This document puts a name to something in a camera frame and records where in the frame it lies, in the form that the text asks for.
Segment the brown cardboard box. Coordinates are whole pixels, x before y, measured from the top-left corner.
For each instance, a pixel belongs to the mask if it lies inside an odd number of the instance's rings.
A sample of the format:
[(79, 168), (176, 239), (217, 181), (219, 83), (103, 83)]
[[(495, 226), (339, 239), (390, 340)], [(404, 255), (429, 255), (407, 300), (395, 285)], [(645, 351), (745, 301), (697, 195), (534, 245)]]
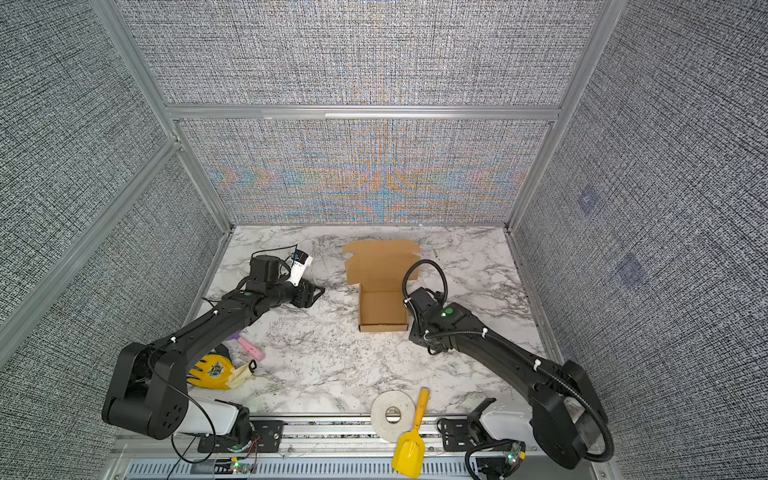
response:
[(345, 261), (347, 284), (360, 290), (359, 331), (407, 331), (402, 281), (421, 259), (419, 245), (406, 239), (359, 240), (345, 245), (343, 253), (349, 255)]

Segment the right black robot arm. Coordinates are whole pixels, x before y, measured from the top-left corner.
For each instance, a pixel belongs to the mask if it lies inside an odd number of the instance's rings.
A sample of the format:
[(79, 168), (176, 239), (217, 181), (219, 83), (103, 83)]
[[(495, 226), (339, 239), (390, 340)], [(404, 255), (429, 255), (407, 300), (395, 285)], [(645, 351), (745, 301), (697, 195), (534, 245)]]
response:
[(579, 364), (558, 364), (520, 347), (438, 292), (419, 288), (403, 297), (414, 316), (410, 340), (433, 353), (467, 355), (511, 385), (528, 401), (535, 441), (555, 463), (573, 469), (582, 460), (613, 458), (607, 414)]

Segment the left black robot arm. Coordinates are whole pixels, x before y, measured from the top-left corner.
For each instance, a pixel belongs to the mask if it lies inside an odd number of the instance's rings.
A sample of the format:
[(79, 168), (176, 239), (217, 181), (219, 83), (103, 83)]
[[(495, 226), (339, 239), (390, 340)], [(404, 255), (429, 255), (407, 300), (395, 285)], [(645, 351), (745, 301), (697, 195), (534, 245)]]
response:
[(324, 292), (303, 277), (311, 262), (301, 250), (287, 260), (254, 255), (249, 274), (206, 313), (149, 344), (124, 347), (107, 389), (102, 420), (157, 440), (185, 433), (235, 435), (245, 442), (250, 429), (244, 408), (192, 398), (190, 373), (216, 346), (271, 309), (283, 304), (311, 307)]

